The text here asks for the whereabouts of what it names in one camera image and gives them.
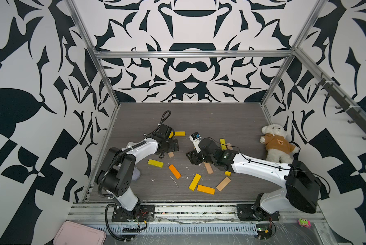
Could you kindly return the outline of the yellow block top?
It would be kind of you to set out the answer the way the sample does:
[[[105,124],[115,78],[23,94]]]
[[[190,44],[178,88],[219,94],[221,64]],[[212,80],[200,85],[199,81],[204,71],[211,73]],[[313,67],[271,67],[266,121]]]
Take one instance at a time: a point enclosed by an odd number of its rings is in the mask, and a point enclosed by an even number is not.
[[[171,132],[169,138],[173,138],[173,137],[183,137],[185,136],[186,133],[185,131],[175,131],[175,132]]]

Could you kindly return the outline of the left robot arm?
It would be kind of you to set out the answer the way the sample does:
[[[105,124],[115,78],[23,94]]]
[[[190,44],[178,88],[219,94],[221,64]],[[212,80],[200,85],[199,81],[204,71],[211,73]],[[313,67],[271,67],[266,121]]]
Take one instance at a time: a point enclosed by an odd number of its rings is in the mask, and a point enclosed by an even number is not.
[[[160,124],[155,132],[145,135],[138,143],[129,143],[123,149],[110,148],[95,176],[98,196],[112,200],[126,211],[136,212],[140,200],[130,187],[135,165],[153,154],[162,158],[166,153],[179,151],[174,136],[175,131],[170,126]]]

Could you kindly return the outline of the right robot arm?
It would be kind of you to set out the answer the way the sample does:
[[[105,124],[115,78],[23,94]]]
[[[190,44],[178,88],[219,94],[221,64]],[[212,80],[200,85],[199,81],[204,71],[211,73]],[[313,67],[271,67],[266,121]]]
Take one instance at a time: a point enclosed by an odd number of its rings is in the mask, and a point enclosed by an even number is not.
[[[251,207],[256,219],[265,218],[281,210],[295,208],[304,213],[316,213],[318,200],[329,192],[323,178],[311,172],[304,163],[276,163],[242,154],[238,147],[222,149],[212,138],[201,138],[198,133],[189,137],[194,150],[186,156],[193,165],[209,163],[217,169],[254,176],[279,186],[271,193],[259,194]]]

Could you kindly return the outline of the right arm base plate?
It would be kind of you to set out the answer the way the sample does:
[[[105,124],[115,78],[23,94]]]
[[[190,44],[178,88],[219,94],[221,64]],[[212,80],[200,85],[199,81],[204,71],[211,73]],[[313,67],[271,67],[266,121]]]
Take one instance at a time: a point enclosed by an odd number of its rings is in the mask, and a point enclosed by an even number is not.
[[[280,217],[278,211],[268,214],[253,204],[238,204],[236,207],[238,219],[241,221],[278,221]]]

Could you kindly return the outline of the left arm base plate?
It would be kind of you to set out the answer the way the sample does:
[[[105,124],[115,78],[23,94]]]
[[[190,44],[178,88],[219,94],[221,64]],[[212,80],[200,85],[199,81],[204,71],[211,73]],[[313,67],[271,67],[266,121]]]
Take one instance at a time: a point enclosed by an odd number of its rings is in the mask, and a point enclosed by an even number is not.
[[[139,205],[132,211],[124,208],[115,208],[111,220],[113,222],[152,221],[154,219],[154,205]]]

